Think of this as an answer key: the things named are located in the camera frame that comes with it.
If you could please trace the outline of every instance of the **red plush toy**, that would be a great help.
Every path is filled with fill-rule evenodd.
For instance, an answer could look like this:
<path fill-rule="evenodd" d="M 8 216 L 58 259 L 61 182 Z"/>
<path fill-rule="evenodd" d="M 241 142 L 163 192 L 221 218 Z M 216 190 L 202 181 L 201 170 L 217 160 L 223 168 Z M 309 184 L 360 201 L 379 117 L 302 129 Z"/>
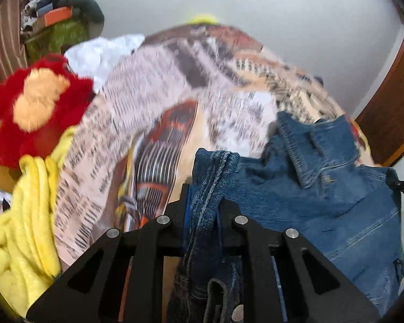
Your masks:
<path fill-rule="evenodd" d="M 18 168 L 25 154 L 45 158 L 61 134 L 77 125 L 94 97 L 93 80 L 49 55 L 0 84 L 0 165 Z"/>

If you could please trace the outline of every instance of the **brown curtain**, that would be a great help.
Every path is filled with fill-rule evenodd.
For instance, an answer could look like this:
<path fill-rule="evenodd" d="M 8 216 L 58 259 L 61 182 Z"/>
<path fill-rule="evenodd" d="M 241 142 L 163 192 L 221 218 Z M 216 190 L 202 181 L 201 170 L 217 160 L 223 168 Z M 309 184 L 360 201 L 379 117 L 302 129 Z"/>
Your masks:
<path fill-rule="evenodd" d="M 20 43 L 20 11 L 28 0 L 3 0 L 0 4 L 0 83 L 18 68 L 27 66 Z"/>

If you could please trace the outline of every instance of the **blue denim fabric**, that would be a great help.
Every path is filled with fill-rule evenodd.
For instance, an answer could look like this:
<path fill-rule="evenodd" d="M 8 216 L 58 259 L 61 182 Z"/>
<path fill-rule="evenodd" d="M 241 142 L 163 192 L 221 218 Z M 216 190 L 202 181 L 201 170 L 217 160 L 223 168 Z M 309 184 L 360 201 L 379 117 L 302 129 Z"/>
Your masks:
<path fill-rule="evenodd" d="M 386 184 L 395 171 L 355 166 L 358 154 L 344 117 L 305 125 L 280 112 L 278 126 L 260 159 L 197 152 L 188 208 L 190 242 L 177 272 L 169 322 L 202 322 L 205 317 L 211 323 L 213 310 L 223 318 L 218 322 L 229 322 L 240 301 L 239 260 L 222 258 L 219 247 L 215 215 L 222 197 L 237 202 L 243 215 L 263 227 L 296 228 L 380 314 L 396 299 L 402 270 L 401 199 Z M 208 286 L 213 278 L 222 285 L 217 291 Z M 213 308 L 210 299 L 219 292 L 224 305 L 217 299 Z M 177 309 L 185 317 L 177 319 Z"/>

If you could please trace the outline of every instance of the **brown door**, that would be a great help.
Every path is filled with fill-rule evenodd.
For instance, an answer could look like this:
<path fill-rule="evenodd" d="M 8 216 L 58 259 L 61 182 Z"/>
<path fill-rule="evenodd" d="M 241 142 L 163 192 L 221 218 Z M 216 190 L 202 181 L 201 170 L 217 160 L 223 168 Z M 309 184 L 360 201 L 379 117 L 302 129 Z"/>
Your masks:
<path fill-rule="evenodd" d="M 374 162 L 393 165 L 404 155 L 404 41 L 389 73 L 356 122 Z"/>

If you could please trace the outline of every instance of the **green cloth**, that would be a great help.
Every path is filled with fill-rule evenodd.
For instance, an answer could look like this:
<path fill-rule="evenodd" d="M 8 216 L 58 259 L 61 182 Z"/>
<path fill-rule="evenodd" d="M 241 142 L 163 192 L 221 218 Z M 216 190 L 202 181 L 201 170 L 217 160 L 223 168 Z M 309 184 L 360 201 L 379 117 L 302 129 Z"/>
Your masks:
<path fill-rule="evenodd" d="M 67 19 L 43 29 L 25 41 L 28 60 L 33 64 L 49 53 L 61 53 L 76 44 L 88 40 L 86 25 L 75 19 Z"/>

